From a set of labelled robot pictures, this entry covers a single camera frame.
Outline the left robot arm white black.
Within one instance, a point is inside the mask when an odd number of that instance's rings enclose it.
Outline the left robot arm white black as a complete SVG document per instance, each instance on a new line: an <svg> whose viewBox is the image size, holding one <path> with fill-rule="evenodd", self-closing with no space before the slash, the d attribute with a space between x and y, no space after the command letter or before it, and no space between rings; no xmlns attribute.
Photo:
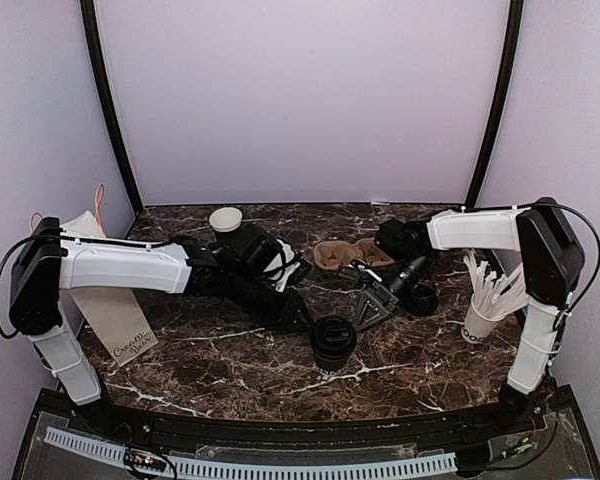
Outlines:
<svg viewBox="0 0 600 480"><path fill-rule="evenodd" d="M311 265L292 245L254 223L215 219L215 241L186 235L165 242L88 238L42 219L0 265L11 269L9 320L35 344L81 417L100 436L121 427L120 412L103 398L103 382L64 320L62 290L113 287L228 299L252 322L307 331L314 320L297 290Z"/></svg>

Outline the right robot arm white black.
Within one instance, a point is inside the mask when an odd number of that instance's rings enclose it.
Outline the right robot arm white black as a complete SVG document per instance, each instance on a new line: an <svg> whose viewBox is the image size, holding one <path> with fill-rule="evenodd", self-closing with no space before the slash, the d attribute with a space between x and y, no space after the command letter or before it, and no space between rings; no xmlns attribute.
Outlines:
<svg viewBox="0 0 600 480"><path fill-rule="evenodd" d="M530 395L560 352L566 323L588 291L578 285L585 252L569 222L572 216L589 221L576 209L543 197L522 205L460 207L421 220L385 221L374 241L397 269L381 276L362 261L348 265L364 285L354 329L362 332L388 320L398 306L419 315L435 310L434 293L418 294L419 280L441 253L462 250L472 293L461 335L479 344L507 316L524 312L504 387Z"/></svg>

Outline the cardboard cup carrier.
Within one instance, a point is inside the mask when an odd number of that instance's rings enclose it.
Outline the cardboard cup carrier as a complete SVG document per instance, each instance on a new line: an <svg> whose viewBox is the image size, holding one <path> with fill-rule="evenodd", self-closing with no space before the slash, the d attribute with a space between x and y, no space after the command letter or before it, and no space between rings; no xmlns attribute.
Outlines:
<svg viewBox="0 0 600 480"><path fill-rule="evenodd" d="M339 266L349 265L352 260L371 267L385 267L394 263L376 245L373 238L362 238L354 243L342 240L323 241L314 246L313 257L315 265L326 271L336 271Z"/></svg>

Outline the stack of paper cups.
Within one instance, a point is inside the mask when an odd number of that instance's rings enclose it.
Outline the stack of paper cups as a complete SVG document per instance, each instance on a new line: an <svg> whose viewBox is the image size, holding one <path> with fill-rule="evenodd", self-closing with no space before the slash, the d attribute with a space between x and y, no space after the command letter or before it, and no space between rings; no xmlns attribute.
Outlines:
<svg viewBox="0 0 600 480"><path fill-rule="evenodd" d="M221 239L241 228L243 213L235 207L222 207L216 209L209 216L208 221L215 237Z"/></svg>

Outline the kraft paper bag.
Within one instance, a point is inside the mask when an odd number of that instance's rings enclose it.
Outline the kraft paper bag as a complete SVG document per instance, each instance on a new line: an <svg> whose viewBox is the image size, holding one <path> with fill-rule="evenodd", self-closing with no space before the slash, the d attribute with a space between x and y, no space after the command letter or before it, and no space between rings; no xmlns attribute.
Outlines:
<svg viewBox="0 0 600 480"><path fill-rule="evenodd" d="M94 197L95 215L86 210L61 226L81 237L105 238L100 208L105 187ZM124 366L158 344L131 289L88 287L69 291L72 300L112 359Z"/></svg>

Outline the stack of black lids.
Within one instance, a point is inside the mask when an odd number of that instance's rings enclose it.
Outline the stack of black lids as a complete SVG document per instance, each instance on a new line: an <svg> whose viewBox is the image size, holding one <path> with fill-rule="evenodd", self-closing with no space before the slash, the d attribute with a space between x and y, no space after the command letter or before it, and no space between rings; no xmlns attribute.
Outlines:
<svg viewBox="0 0 600 480"><path fill-rule="evenodd" d="M426 284L416 284L404 299L404 309L414 316L428 316L438 308L436 290Z"/></svg>

